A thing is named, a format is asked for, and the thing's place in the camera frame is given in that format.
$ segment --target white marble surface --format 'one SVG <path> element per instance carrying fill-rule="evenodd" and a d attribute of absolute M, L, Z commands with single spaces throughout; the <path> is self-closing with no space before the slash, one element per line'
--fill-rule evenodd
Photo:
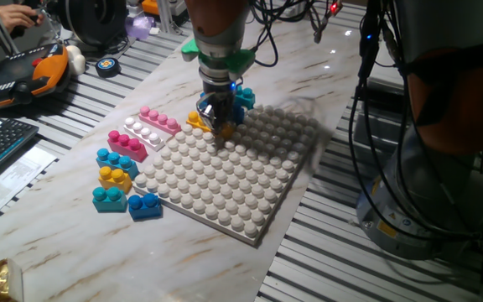
<path fill-rule="evenodd" d="M 256 23 L 247 26 L 246 46 L 254 44 L 258 30 Z M 329 26 L 314 44 L 308 22 L 275 24 L 279 63 L 253 66 L 245 86 L 259 103 L 306 112 L 334 129 L 360 64 L 359 35 L 346 30 Z M 271 47 L 263 46 L 257 58 L 271 61 Z M 184 122 L 200 92 L 197 62 L 184 63 L 177 49 L 1 217 L 0 259 L 13 258 L 22 268 L 26 301 L 254 300 L 309 169 L 295 181 L 258 248 L 168 208 L 162 219 L 136 223 L 128 213 L 98 214 L 91 203 L 99 185 L 96 151 L 107 147 L 107 133 L 122 130 L 124 119 L 143 105 Z"/>

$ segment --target red light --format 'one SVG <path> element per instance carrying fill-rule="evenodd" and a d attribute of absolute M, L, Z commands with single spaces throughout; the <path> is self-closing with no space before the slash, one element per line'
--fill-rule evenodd
<path fill-rule="evenodd" d="M 335 14 L 337 8 L 338 8 L 338 5 L 336 3 L 333 3 L 333 5 L 331 5 L 331 12 Z"/>

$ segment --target lego brick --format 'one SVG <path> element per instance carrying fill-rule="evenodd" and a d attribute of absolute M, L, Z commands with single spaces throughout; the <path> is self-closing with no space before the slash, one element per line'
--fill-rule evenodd
<path fill-rule="evenodd" d="M 130 205 L 130 215 L 134 221 L 161 217 L 163 209 L 159 198 L 154 194 L 146 194 L 141 197 L 133 195 L 128 200 Z"/>
<path fill-rule="evenodd" d="M 98 211 L 102 212 L 125 212 L 127 199 L 122 190 L 112 187 L 109 190 L 96 188 L 92 191 L 94 198 L 92 204 Z"/>
<path fill-rule="evenodd" d="M 181 127 L 174 118 L 168 118 L 165 114 L 159 114 L 156 110 L 144 106 L 139 110 L 139 119 L 159 130 L 165 131 L 170 135 L 180 132 Z"/>
<path fill-rule="evenodd" d="M 159 151 L 165 147 L 165 142 L 157 133 L 153 133 L 140 122 L 135 122 L 133 117 L 129 117 L 124 121 L 124 130 L 154 151 Z"/>
<path fill-rule="evenodd" d="M 158 3 L 154 0 L 144 0 L 143 3 L 143 11 L 155 15 L 159 15 L 159 10 L 158 10 Z"/>
<path fill-rule="evenodd" d="M 193 128 L 201 129 L 203 132 L 210 132 L 210 129 L 200 119 L 199 113 L 195 111 L 188 114 L 188 119 L 185 122 Z M 224 139 L 229 139 L 233 133 L 234 128 L 231 125 L 225 124 L 220 136 Z"/>
<path fill-rule="evenodd" d="M 190 112 L 190 114 L 188 114 L 188 119 L 185 122 L 191 125 L 193 128 L 202 129 L 204 132 L 210 131 L 210 129 L 202 122 L 202 119 L 199 117 L 199 113 L 196 111 Z"/>
<path fill-rule="evenodd" d="M 308 158 L 318 123 L 266 107 L 250 110 L 226 142 L 186 126 L 135 178 L 135 191 L 257 245 Z"/>
<path fill-rule="evenodd" d="M 109 153 L 106 148 L 98 150 L 96 155 L 98 155 L 96 162 L 100 168 L 122 169 L 122 171 L 130 175 L 131 180 L 135 180 L 135 176 L 139 174 L 137 164 L 129 156 L 125 155 L 121 157 L 117 152 Z"/>
<path fill-rule="evenodd" d="M 104 189 L 116 187 L 124 191 L 124 194 L 127 194 L 132 188 L 132 180 L 130 180 L 128 173 L 124 173 L 121 169 L 111 170 L 107 166 L 100 169 L 98 181 Z"/>
<path fill-rule="evenodd" d="M 113 152 L 117 152 L 121 155 L 127 155 L 130 159 L 142 163 L 148 156 L 147 149 L 137 138 L 132 138 L 127 134 L 121 135 L 117 130 L 109 132 L 109 148 Z"/>
<path fill-rule="evenodd" d="M 243 89 L 241 85 L 238 85 L 236 88 L 236 98 L 234 100 L 235 103 L 238 103 L 247 109 L 253 109 L 255 106 L 255 101 L 255 94 L 252 93 L 251 88 Z"/>

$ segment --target person's hand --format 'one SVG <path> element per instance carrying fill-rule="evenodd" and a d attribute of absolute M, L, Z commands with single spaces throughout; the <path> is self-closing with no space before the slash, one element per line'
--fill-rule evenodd
<path fill-rule="evenodd" d="M 29 29 L 35 25 L 30 17 L 36 16 L 37 12 L 27 5 L 2 5 L 0 6 L 0 17 L 3 25 L 9 33 L 12 33 L 17 26 L 24 26 Z M 37 22 L 41 24 L 44 21 L 44 15 L 39 15 Z"/>
<path fill-rule="evenodd" d="M 39 18 L 37 19 L 37 25 L 36 26 L 42 25 L 43 22 L 44 22 L 44 15 L 40 14 Z"/>

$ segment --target lego baseplate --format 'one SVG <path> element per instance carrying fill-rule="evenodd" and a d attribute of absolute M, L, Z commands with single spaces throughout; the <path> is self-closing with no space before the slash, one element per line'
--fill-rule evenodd
<path fill-rule="evenodd" d="M 314 119 L 272 107 L 250 110 L 226 142 L 184 125 L 133 187 L 257 245 L 308 157 L 317 127 Z"/>

